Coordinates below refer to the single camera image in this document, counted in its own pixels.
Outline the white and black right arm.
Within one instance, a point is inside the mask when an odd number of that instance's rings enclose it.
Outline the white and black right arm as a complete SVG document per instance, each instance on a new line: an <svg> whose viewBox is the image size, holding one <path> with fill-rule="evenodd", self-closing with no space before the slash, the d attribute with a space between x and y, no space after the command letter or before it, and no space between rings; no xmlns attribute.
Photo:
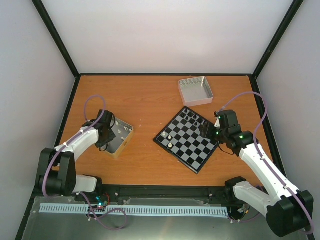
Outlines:
<svg viewBox="0 0 320 240"><path fill-rule="evenodd" d="M258 177L265 191L252 186L243 178L230 180L229 198L249 204L263 215L278 237L302 230L306 235L314 231L312 220L314 198L309 191L300 191L274 165L250 131L242 131L233 110L215 112L215 124L204 122L200 135L225 144L244 161Z"/></svg>

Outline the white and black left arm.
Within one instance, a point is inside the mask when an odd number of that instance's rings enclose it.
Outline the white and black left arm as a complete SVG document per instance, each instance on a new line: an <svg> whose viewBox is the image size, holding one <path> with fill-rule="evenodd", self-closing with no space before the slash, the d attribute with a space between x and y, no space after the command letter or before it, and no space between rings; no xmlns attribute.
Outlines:
<svg viewBox="0 0 320 240"><path fill-rule="evenodd" d="M85 192L92 201L103 198L104 188L98 178L76 174L77 159L91 146L104 152L116 137L112 130L116 122L110 111L100 110L96 119L82 125L69 140L55 148L45 148L39 156L34 188L48 196L70 196Z"/></svg>

